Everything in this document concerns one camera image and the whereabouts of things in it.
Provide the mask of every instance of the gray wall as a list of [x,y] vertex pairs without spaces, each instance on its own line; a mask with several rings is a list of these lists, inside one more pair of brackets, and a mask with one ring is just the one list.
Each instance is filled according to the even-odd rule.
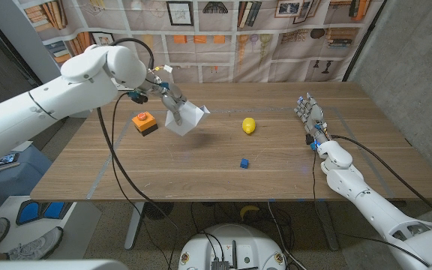
[[388,0],[349,81],[432,166],[432,1]]
[[0,0],[0,29],[43,83],[60,75],[38,34],[11,0]]

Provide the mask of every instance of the bookshelf wallpaper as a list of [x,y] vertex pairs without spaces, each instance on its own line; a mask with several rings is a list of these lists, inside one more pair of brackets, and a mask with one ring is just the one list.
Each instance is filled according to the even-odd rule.
[[[13,0],[56,63],[139,38],[174,83],[341,81],[383,0]],[[147,63],[139,45],[123,43]]]

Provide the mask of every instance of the blue cube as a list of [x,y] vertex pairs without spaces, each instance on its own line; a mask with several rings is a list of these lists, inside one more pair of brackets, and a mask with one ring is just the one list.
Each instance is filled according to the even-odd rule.
[[248,164],[249,164],[249,161],[248,161],[247,159],[243,158],[243,159],[241,160],[241,165],[240,165],[240,167],[243,168],[243,169],[247,169],[247,168],[248,168]]

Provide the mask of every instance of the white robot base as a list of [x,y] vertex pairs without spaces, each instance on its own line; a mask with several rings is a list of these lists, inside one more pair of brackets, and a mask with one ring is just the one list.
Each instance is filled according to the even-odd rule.
[[258,229],[237,223],[214,225],[193,236],[178,263],[178,270],[285,268],[286,258],[275,241]]

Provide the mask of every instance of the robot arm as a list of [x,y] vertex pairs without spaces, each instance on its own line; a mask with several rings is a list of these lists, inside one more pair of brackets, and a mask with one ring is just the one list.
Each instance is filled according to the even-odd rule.
[[177,86],[161,83],[124,46],[93,45],[67,60],[60,77],[0,103],[0,158],[59,119],[111,102],[118,93],[112,77],[130,89],[140,87],[142,95],[160,96],[181,122],[178,105],[186,97]]
[[[371,189],[354,167],[351,154],[331,140],[320,106],[309,94],[307,98],[299,98],[295,112],[309,134],[307,143],[324,160],[321,169],[327,175],[328,186],[353,203],[385,241],[415,254],[431,266],[432,223],[406,216]],[[397,248],[390,247],[390,250],[404,269],[428,268]]]

